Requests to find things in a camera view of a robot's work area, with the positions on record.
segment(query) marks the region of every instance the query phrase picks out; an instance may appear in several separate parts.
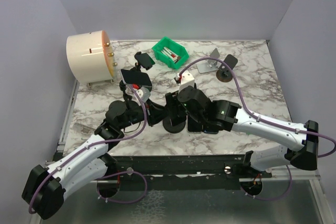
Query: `marble tabletop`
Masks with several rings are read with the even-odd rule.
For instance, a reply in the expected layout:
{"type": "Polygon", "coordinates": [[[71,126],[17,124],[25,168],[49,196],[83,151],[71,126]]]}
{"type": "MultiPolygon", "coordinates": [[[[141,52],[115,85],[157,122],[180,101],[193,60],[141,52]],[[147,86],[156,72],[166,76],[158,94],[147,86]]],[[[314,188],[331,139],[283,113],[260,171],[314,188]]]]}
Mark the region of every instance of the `marble tabletop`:
{"type": "MultiPolygon", "coordinates": [[[[215,48],[224,59],[232,54],[238,59],[234,71],[247,106],[263,115],[290,121],[289,112],[265,41],[176,41],[184,46],[190,58],[184,64],[208,56],[215,48]]],[[[168,68],[154,57],[152,47],[157,41],[112,41],[117,69],[130,69],[135,64],[134,54],[147,52],[156,64],[147,71],[153,83],[151,100],[165,105],[164,95],[178,89],[173,81],[177,71],[168,68]]],[[[241,104],[234,81],[217,80],[216,72],[200,74],[196,65],[190,68],[197,88],[211,100],[229,100],[241,104]]],[[[119,82],[94,83],[90,87],[81,84],[66,138],[64,155],[72,152],[92,134],[104,119],[109,104],[122,100],[119,82]]],[[[127,128],[135,130],[137,125],[127,128]]],[[[277,143],[245,133],[224,132],[218,134],[189,133],[186,128],[178,134],[165,131],[162,123],[147,126],[139,136],[120,142],[109,153],[121,155],[202,155],[243,154],[250,150],[263,150],[277,143]]]]}

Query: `white marble surface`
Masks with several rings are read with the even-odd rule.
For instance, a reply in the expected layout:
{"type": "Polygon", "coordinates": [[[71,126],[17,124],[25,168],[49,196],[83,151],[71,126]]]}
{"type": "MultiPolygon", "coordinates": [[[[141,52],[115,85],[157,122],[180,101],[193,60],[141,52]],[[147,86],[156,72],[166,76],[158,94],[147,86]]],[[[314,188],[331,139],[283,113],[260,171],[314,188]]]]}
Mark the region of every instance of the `white marble surface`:
{"type": "MultiPolygon", "coordinates": [[[[156,64],[147,71],[152,83],[151,100],[165,105],[164,95],[178,89],[172,80],[176,70],[157,61],[152,46],[157,41],[112,41],[118,69],[130,69],[134,54],[147,52],[156,64]]],[[[272,64],[265,41],[177,41],[188,51],[190,58],[184,66],[200,57],[208,56],[218,48],[221,58],[232,54],[238,58],[234,71],[242,88],[247,106],[256,112],[290,121],[289,112],[281,87],[272,64]]],[[[196,65],[191,67],[197,88],[210,99],[225,99],[241,104],[234,81],[223,83],[216,79],[216,72],[199,74],[196,65]]],[[[96,83],[89,88],[80,85],[74,113],[66,139],[64,154],[68,154],[82,144],[89,136],[78,124],[96,128],[104,119],[109,104],[122,100],[118,82],[96,83]]],[[[162,123],[147,127],[138,137],[119,143],[109,153],[112,155],[198,155],[198,154],[242,154],[250,150],[262,150],[277,145],[264,138],[244,133],[219,132],[218,134],[188,133],[184,129],[179,134],[164,130],[162,123]]]]}

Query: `white cylinder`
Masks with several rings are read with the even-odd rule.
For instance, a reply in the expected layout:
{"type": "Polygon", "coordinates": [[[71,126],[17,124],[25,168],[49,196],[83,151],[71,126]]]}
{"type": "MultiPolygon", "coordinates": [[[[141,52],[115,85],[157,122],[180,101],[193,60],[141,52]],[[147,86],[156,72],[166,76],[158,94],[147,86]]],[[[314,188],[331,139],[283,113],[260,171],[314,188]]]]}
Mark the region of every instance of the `white cylinder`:
{"type": "Polygon", "coordinates": [[[67,58],[80,83],[113,79],[113,51],[105,31],[69,36],[67,58]]]}

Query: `wall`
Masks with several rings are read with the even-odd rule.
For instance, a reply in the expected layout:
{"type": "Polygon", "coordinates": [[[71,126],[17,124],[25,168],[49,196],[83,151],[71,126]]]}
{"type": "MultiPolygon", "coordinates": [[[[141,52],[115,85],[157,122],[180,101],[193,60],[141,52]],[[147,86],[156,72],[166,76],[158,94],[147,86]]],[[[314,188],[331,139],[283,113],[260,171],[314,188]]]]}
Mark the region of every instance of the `wall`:
{"type": "MultiPolygon", "coordinates": [[[[336,138],[336,1],[293,0],[270,44],[270,53],[294,121],[312,119],[336,138]]],[[[332,149],[320,140],[320,153],[332,149]]],[[[319,171],[336,216],[336,154],[319,171]]]]}
{"type": "Polygon", "coordinates": [[[28,223],[30,170],[52,157],[74,77],[60,0],[0,0],[0,223],[28,223]]]}
{"type": "Polygon", "coordinates": [[[78,33],[113,39],[270,39],[292,0],[61,0],[78,33]]]}

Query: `green basket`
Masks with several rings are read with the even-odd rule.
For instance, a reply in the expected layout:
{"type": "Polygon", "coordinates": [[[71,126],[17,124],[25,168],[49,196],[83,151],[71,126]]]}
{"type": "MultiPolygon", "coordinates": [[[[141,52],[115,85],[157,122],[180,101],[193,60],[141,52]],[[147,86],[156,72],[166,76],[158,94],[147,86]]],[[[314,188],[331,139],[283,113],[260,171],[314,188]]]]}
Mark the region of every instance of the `green basket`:
{"type": "Polygon", "coordinates": [[[159,61],[162,61],[172,69],[179,69],[182,64],[185,63],[189,58],[189,55],[185,48],[178,43],[172,41],[168,37],[163,37],[158,43],[155,44],[154,47],[152,47],[152,49],[154,51],[155,58],[159,61]],[[181,59],[177,63],[174,63],[171,58],[161,53],[164,47],[168,47],[170,50],[180,56],[181,59]]]}

